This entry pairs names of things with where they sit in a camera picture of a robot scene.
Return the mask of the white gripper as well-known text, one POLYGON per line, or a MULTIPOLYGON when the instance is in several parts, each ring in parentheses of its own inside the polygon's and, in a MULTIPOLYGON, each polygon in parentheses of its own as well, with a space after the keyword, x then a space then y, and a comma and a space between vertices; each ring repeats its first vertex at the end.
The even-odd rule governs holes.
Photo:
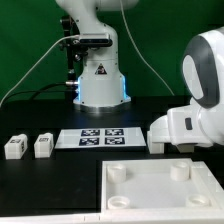
POLYGON ((170 133, 168 129, 168 116, 164 115, 155 120, 147 132, 147 143, 150 147, 170 143, 170 133))

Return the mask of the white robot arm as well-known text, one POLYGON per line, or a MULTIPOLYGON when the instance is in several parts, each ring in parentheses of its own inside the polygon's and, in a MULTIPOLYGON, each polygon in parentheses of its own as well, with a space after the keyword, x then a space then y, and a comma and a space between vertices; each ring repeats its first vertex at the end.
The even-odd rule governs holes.
MULTIPOLYGON (((139 0, 55 0, 74 20, 73 44, 84 48, 84 70, 74 103, 86 109, 114 108, 130 100, 118 67, 116 31, 100 22, 98 11, 123 11, 139 0)), ((157 144, 224 145, 224 27, 192 38, 182 61, 184 81, 192 95, 188 106, 170 109, 147 133, 157 144)))

